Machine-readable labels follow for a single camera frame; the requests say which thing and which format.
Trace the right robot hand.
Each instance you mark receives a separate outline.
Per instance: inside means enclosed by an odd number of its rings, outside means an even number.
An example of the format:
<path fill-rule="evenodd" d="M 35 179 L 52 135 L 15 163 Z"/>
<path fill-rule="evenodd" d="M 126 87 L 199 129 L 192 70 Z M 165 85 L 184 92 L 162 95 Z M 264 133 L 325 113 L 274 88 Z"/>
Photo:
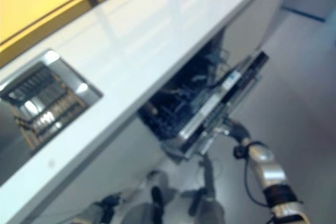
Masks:
<path fill-rule="evenodd" d="M 244 140 L 250 140 L 249 131 L 238 121 L 226 118 L 221 125 L 214 128 L 214 132 L 222 134 L 234 139 L 238 144 L 242 144 Z"/>

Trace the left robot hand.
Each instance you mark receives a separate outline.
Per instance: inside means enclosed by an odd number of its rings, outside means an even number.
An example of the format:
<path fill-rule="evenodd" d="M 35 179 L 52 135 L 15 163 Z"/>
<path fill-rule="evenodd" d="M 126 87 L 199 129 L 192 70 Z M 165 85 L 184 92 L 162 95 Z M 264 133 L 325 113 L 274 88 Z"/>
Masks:
<path fill-rule="evenodd" d="M 98 206 L 102 209 L 102 217 L 101 222 L 107 222 L 108 220 L 111 221 L 115 211 L 114 208 L 119 205 L 121 200 L 121 194 L 111 194 L 104 197 L 101 201 L 96 201 L 93 204 Z"/>

